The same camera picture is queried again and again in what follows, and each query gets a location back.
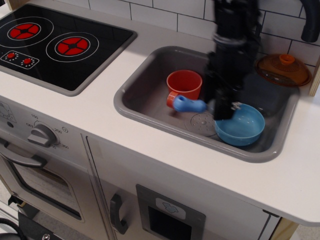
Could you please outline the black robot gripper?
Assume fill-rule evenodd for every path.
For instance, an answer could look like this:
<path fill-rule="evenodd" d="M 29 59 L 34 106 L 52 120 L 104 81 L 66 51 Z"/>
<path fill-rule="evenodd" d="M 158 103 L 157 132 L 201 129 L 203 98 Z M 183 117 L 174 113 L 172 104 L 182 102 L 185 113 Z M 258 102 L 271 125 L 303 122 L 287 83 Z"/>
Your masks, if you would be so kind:
<path fill-rule="evenodd" d="M 215 100 L 212 112 L 215 120 L 228 120 L 234 115 L 244 79 L 253 71 L 257 52 L 258 43 L 249 40 L 243 44 L 217 42 L 215 51 L 208 54 L 204 101 Z"/>

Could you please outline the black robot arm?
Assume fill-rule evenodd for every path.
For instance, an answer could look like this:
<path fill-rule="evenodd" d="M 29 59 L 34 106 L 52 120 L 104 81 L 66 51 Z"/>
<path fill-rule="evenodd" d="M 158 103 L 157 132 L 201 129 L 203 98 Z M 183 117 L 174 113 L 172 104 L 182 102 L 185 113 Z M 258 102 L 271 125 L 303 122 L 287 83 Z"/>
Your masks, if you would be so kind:
<path fill-rule="evenodd" d="M 214 1 L 215 49 L 208 54 L 205 67 L 203 99 L 214 102 L 216 121 L 229 120 L 240 106 L 240 92 L 245 78 L 252 73 L 260 46 L 258 1 Z"/>

